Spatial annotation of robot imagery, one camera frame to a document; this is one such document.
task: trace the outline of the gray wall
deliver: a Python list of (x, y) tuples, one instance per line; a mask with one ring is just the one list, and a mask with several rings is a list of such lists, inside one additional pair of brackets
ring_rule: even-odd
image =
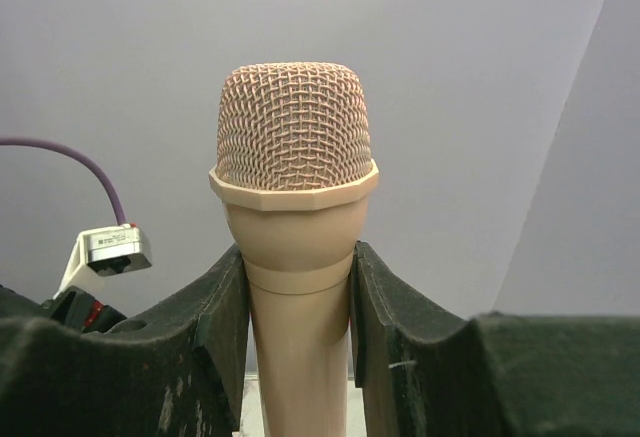
[[(131, 314), (231, 244), (207, 180), (226, 74), (344, 63), (381, 171), (363, 238), (468, 316), (495, 301), (602, 2), (0, 0), (0, 132), (55, 139), (108, 171), (155, 253), (101, 295)], [(110, 209), (74, 162), (0, 149), (0, 163), (0, 279), (41, 300)]]
[(606, 0), (496, 301), (640, 313), (640, 0)]

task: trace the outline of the microphone body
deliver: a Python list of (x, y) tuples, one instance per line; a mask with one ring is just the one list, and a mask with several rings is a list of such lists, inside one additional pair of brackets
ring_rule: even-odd
[(209, 177), (249, 279), (265, 434), (345, 436), (347, 277), (378, 182), (355, 74), (236, 70)]

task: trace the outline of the purple cable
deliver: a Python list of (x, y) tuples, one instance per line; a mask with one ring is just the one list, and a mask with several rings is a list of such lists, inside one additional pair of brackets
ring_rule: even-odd
[(55, 142), (51, 142), (48, 140), (31, 139), (28, 137), (0, 136), (0, 146), (3, 145), (34, 147), (37, 149), (50, 150), (58, 154), (66, 155), (67, 157), (71, 157), (73, 160), (80, 162), (87, 169), (93, 172), (93, 175), (98, 178), (98, 180), (102, 184), (102, 187), (107, 192), (107, 196), (109, 197), (109, 201), (111, 202), (111, 207), (113, 207), (113, 213), (116, 215), (116, 221), (118, 222), (118, 225), (122, 225), (127, 222), (124, 216), (124, 210), (122, 209), (122, 204), (120, 203), (120, 199), (118, 198), (116, 189), (109, 180), (109, 177), (107, 177), (107, 174), (105, 174), (104, 171), (100, 167), (98, 167), (98, 164), (96, 164), (86, 155), (81, 154), (77, 150), (73, 150), (66, 145), (56, 144)]

